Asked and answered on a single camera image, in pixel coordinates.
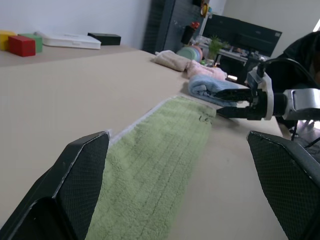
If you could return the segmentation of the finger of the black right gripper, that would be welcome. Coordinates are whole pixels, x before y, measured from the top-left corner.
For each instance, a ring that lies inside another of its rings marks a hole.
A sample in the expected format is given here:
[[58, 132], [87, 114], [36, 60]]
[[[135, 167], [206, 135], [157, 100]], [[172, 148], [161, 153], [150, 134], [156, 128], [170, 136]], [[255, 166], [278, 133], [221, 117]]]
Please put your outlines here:
[[218, 109], [216, 113], [227, 119], [247, 119], [250, 110], [248, 107], [238, 108], [235, 106], [226, 106]]
[[252, 102], [255, 96], [249, 88], [225, 89], [215, 94], [216, 98], [227, 102]]

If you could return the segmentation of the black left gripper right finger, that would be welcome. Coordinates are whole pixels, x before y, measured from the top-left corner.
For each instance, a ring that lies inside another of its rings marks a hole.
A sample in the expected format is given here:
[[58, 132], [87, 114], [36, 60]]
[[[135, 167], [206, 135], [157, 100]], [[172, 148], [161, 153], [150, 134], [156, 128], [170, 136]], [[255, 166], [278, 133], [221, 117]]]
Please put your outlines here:
[[320, 240], [320, 163], [280, 136], [247, 135], [260, 185], [288, 240]]

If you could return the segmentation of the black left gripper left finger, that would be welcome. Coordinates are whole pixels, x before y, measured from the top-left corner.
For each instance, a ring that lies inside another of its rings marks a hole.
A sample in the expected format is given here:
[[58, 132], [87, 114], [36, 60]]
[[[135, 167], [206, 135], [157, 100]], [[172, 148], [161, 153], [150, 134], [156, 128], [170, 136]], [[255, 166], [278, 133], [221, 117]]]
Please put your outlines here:
[[109, 142], [106, 130], [69, 143], [0, 228], [0, 240], [85, 240]]

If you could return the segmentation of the folded blue towel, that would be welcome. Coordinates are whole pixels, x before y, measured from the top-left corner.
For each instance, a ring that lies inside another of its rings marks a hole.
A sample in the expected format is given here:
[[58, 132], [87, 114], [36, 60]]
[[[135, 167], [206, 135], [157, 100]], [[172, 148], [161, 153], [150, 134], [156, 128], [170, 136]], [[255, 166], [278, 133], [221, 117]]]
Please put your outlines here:
[[204, 74], [196, 74], [189, 79], [188, 92], [192, 97], [221, 106], [236, 107], [236, 102], [225, 101], [216, 97], [216, 93], [227, 89], [246, 89], [247, 87], [219, 80]]

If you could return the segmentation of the folded beige towel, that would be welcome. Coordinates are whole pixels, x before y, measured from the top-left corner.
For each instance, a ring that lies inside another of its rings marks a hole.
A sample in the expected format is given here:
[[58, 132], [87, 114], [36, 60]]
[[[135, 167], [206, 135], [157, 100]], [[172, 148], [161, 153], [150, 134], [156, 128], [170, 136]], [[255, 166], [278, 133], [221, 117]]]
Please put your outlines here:
[[191, 63], [190, 59], [180, 56], [171, 50], [158, 52], [151, 61], [177, 72], [184, 72]]

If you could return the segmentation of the green towel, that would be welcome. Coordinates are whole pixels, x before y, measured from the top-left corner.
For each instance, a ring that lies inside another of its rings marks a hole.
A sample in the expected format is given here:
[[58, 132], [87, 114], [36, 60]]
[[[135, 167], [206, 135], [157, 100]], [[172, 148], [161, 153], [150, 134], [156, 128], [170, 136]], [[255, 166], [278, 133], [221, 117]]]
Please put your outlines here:
[[167, 240], [215, 115], [176, 96], [114, 138], [85, 240]]

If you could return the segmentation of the green potted plant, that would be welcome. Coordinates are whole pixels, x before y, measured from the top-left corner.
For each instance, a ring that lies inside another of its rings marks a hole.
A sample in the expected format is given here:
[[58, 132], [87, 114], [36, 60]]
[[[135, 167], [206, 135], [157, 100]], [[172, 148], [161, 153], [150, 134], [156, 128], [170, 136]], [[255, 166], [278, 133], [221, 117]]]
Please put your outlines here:
[[219, 51], [229, 45], [227, 41], [221, 41], [217, 36], [211, 37], [211, 42], [208, 45], [208, 58], [214, 60]]

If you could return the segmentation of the black computer monitor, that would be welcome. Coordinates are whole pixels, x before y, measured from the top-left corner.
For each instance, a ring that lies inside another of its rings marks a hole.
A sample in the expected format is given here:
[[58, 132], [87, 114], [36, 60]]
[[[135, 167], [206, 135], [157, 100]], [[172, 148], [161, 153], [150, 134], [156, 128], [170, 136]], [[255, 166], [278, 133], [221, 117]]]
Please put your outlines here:
[[281, 31], [221, 15], [209, 18], [202, 33], [203, 37], [217, 37], [232, 47], [267, 57], [272, 56], [281, 35]]

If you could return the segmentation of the black cup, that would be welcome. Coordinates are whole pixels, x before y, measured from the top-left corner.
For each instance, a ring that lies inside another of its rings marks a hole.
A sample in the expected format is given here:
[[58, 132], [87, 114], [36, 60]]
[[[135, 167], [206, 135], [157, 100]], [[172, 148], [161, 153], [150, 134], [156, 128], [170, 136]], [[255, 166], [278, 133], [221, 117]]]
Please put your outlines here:
[[190, 25], [187, 25], [184, 28], [184, 32], [183, 32], [183, 35], [182, 35], [180, 42], [184, 45], [188, 45], [191, 38], [193, 37], [194, 33], [195, 33], [195, 29], [193, 27], [191, 27]]

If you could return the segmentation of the person in dark clothing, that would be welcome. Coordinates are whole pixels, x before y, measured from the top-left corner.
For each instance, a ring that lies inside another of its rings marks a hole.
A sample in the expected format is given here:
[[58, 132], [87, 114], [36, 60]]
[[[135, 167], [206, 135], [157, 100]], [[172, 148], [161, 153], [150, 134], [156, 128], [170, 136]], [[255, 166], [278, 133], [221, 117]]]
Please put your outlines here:
[[286, 58], [300, 63], [309, 73], [309, 76], [306, 76], [290, 64], [288, 69], [292, 86], [301, 84], [320, 89], [320, 31], [311, 32], [296, 40], [283, 53]]

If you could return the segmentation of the dark pegboard panel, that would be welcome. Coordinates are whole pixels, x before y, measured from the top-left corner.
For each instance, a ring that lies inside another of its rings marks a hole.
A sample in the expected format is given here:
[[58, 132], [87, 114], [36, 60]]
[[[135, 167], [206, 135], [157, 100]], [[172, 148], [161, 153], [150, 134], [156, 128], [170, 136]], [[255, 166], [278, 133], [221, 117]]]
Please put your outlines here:
[[177, 52], [186, 28], [202, 24], [201, 9], [210, 0], [151, 0], [142, 50], [151, 54], [163, 50]]

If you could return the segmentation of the flat black box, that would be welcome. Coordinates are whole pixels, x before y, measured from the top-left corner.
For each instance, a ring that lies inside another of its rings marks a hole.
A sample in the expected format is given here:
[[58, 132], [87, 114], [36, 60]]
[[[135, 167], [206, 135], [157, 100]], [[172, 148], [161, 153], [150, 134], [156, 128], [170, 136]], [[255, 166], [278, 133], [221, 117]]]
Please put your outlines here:
[[100, 41], [102, 46], [119, 46], [121, 44], [121, 37], [117, 34], [89, 32], [87, 35]]

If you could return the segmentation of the green block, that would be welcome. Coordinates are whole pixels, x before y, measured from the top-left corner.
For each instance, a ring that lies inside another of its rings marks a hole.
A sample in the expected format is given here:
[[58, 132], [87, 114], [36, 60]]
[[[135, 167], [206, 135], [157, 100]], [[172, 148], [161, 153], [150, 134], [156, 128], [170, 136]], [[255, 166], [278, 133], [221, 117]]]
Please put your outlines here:
[[40, 35], [35, 33], [20, 33], [18, 35], [33, 39], [35, 41], [35, 52], [37, 54], [43, 52], [43, 38]]

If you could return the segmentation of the flat white box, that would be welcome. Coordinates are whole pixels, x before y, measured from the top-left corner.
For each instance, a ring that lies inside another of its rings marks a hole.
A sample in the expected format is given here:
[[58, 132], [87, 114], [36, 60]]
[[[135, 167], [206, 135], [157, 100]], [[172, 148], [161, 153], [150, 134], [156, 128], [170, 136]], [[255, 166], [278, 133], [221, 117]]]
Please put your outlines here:
[[36, 31], [35, 35], [42, 37], [42, 43], [49, 47], [99, 50], [102, 44], [99, 40], [88, 35], [48, 33], [41, 31]]

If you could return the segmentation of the yellow block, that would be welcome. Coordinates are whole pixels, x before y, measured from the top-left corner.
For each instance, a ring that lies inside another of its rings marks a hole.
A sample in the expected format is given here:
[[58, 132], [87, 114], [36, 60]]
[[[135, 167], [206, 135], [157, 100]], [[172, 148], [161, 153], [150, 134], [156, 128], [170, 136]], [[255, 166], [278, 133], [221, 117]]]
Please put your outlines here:
[[9, 37], [16, 35], [17, 34], [12, 31], [0, 30], [0, 50], [7, 51]]

